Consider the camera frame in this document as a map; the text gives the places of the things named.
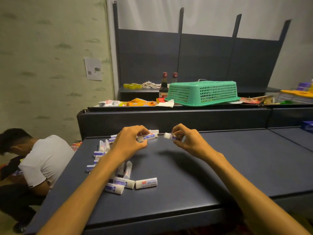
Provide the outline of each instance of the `dark hair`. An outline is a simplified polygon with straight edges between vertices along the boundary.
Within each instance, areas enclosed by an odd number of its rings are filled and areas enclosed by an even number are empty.
[[[21,139],[29,139],[32,138],[25,130],[21,128],[10,128],[0,134],[0,154],[10,150],[10,147],[14,146],[14,144]]]

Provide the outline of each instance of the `green plastic basket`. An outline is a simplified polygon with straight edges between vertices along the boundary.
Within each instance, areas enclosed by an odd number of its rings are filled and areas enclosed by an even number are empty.
[[[174,99],[183,106],[207,106],[240,99],[234,81],[197,81],[171,83],[166,101]]]

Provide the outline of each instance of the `wall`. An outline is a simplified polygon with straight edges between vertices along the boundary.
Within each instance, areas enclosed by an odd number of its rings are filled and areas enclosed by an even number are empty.
[[[113,1],[107,0],[114,58]],[[230,37],[236,15],[242,14],[237,37],[278,40],[284,22],[292,19],[269,86],[295,87],[313,77],[313,0],[116,1],[121,29],[178,32],[179,10],[184,7],[183,33]]]
[[[112,99],[104,0],[0,0],[0,131],[80,139],[76,114]],[[87,80],[84,57],[102,61]]]

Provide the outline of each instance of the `paper notice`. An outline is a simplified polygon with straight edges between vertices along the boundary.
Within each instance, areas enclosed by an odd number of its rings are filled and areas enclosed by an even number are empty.
[[[86,75],[88,80],[102,81],[101,61],[85,57]]]

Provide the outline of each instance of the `dark glass bottle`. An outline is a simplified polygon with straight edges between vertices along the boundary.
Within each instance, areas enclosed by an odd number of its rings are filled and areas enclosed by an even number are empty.
[[[167,73],[163,73],[161,87],[159,89],[159,98],[166,98],[168,93]]]
[[[173,73],[172,83],[177,82],[177,73]]]

